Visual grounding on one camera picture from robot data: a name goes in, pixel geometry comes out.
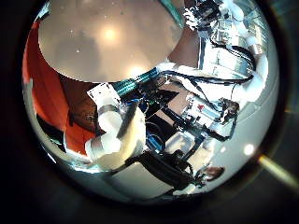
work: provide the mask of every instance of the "black cable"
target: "black cable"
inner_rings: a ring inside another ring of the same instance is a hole
[[[211,103],[211,102],[208,100],[208,98],[206,97],[206,95],[205,95],[203,89],[202,89],[200,86],[198,86],[197,83],[196,83],[195,81],[192,81],[191,83],[193,84],[193,86],[194,86],[198,91],[200,91],[201,93],[203,93],[204,97],[206,98],[206,102],[207,102],[207,103],[208,103],[214,110],[220,112],[220,110],[217,109],[217,107],[216,107],[213,103]]]
[[[249,61],[247,59],[245,59],[243,56],[241,56],[240,54],[238,54],[238,56],[241,57],[241,58],[243,58],[243,59],[245,59],[249,64],[251,64],[251,68],[252,68],[253,71],[256,70],[255,59],[254,59],[252,53],[249,50],[247,50],[247,49],[245,49],[243,47],[240,47],[240,46],[232,46],[232,49],[227,49],[226,45],[220,45],[220,44],[214,42],[211,38],[209,39],[209,41],[214,46],[214,48],[226,49],[230,53],[232,53],[232,50],[243,53],[244,55],[246,55],[249,58]]]
[[[151,124],[152,126],[154,126],[154,127],[158,130],[158,132],[159,132],[160,134],[163,134],[161,128],[160,128],[157,124],[155,124],[154,122],[146,121],[146,124]]]
[[[232,92],[231,92],[231,100],[233,100],[233,92],[234,92],[234,89],[235,89],[235,86],[236,86],[237,84],[234,84],[234,86],[233,86],[233,88],[232,88]]]
[[[218,78],[218,77],[188,76],[188,75],[181,74],[181,73],[178,73],[175,71],[170,71],[170,70],[163,71],[160,73],[160,76],[165,76],[165,75],[184,77],[184,78],[187,78],[188,80],[200,81],[200,82],[211,83],[211,84],[219,84],[219,85],[243,84],[243,83],[248,82],[253,79],[253,75],[250,75],[249,77],[246,77],[246,78],[223,79],[223,78]]]

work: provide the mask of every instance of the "wire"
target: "wire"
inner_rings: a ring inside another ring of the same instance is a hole
[[[233,99],[233,92],[234,92],[234,89],[235,89],[235,86],[236,86],[237,84],[234,84],[234,86],[233,86],[233,88],[232,88],[232,92],[231,92],[231,100]]]
[[[166,70],[160,73],[160,76],[165,76],[165,75],[170,75],[170,76],[176,76],[176,77],[184,77],[187,78],[188,80],[193,80],[193,81],[200,81],[200,82],[205,82],[205,83],[211,83],[211,84],[218,84],[218,85],[234,85],[234,84],[243,84],[245,82],[248,82],[253,79],[253,75],[250,75],[249,77],[245,78],[240,78],[240,79],[223,79],[223,78],[218,78],[218,77],[195,77],[195,76],[188,76],[185,74],[181,74],[175,71],[170,71]]]
[[[228,50],[230,53],[233,53],[233,50],[235,51],[235,53],[237,53],[237,55],[234,54],[234,56],[236,57],[241,57],[243,59],[245,59],[247,61],[247,63],[250,64],[251,68],[255,71],[256,70],[256,62],[255,59],[253,57],[253,55],[251,54],[251,52],[245,48],[242,48],[240,46],[232,46],[232,49],[227,49],[226,45],[220,45],[216,42],[214,42],[211,38],[209,38],[209,41],[211,42],[211,44],[214,46],[214,48],[221,48],[221,49],[226,49]],[[246,59],[244,56],[242,56],[240,53],[243,53],[244,55],[246,55],[248,58]]]
[[[152,126],[154,126],[159,131],[160,134],[163,133],[161,128],[157,124],[155,124],[154,122],[146,121],[146,124],[151,124]]]

